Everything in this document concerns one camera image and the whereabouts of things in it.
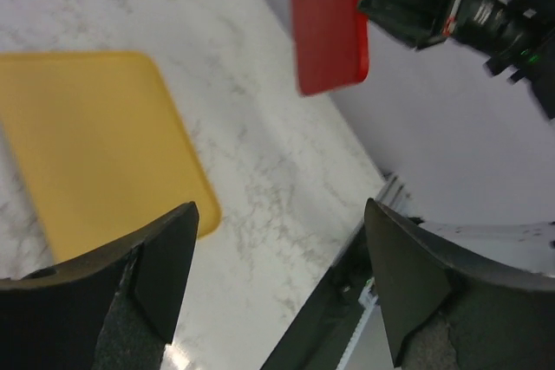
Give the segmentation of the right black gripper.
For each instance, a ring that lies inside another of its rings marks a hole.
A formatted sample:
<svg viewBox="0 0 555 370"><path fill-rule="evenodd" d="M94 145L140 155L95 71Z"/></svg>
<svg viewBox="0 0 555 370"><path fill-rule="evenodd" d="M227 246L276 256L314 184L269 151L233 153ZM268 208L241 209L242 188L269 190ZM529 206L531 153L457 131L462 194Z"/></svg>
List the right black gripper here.
<svg viewBox="0 0 555 370"><path fill-rule="evenodd" d="M360 0L357 10L410 49L426 49L448 38L491 60L517 54L518 18L501 0Z"/></svg>

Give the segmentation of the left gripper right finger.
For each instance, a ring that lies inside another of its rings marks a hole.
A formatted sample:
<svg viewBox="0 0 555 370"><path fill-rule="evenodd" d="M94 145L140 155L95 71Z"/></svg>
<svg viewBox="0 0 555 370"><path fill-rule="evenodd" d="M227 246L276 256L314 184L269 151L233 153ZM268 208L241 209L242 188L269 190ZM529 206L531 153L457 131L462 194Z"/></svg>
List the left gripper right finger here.
<svg viewBox="0 0 555 370"><path fill-rule="evenodd" d="M364 224L395 367L554 367L552 277L483 257L374 199Z"/></svg>

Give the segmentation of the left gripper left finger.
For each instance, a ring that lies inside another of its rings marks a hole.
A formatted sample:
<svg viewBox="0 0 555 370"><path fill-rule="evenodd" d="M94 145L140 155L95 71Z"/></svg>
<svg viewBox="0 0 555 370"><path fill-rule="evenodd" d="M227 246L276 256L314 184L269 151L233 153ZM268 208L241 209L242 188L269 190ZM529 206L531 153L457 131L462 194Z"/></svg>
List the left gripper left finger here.
<svg viewBox="0 0 555 370"><path fill-rule="evenodd" d="M182 204L95 250L1 281L3 369L158 369L173 342L199 213Z"/></svg>

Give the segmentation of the red box lid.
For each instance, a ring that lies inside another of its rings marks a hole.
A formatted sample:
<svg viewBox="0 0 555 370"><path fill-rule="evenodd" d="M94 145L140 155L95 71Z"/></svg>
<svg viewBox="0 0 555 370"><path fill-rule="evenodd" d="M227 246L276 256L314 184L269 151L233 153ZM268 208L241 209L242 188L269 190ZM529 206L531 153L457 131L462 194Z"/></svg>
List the red box lid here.
<svg viewBox="0 0 555 370"><path fill-rule="evenodd" d="M297 85L313 96L363 82L369 72L360 0L290 0Z"/></svg>

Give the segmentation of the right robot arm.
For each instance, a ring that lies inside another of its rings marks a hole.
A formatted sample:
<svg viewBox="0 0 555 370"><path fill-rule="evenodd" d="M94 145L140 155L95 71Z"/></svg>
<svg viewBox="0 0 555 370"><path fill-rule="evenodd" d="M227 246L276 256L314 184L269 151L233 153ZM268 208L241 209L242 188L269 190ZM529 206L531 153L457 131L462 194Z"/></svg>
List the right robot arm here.
<svg viewBox="0 0 555 370"><path fill-rule="evenodd" d="M554 118L554 0L360 0L372 23L410 49L448 38L488 60L492 76L514 68L548 120Z"/></svg>

